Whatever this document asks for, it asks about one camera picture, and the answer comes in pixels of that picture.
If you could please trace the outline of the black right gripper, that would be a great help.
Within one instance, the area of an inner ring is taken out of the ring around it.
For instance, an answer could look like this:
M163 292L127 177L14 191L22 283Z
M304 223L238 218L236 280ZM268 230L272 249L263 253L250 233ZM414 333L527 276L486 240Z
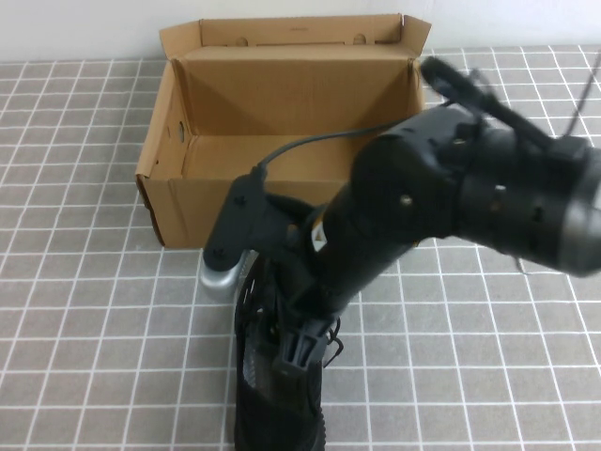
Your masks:
M401 230L398 199L382 191L345 185L322 206L283 195L281 209L300 225L291 241L297 259L281 265L282 307L300 318L339 316L359 291L413 247ZM322 362L328 333L311 326L281 330L278 372L301 376Z

